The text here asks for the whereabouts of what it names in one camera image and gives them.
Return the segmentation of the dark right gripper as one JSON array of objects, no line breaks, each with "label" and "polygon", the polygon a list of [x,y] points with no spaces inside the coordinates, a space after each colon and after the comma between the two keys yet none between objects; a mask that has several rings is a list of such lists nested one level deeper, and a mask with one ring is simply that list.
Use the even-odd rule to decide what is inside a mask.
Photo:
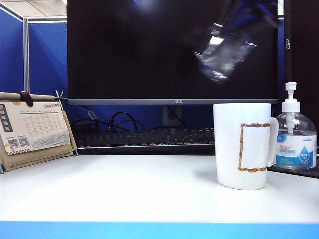
[{"label": "dark right gripper", "polygon": [[278,16],[272,14],[266,4],[271,4],[277,7],[277,0],[225,0],[219,24],[222,25],[219,36],[226,37],[239,21],[239,17],[244,14],[248,7],[252,7],[271,27],[279,27],[280,22]]}]

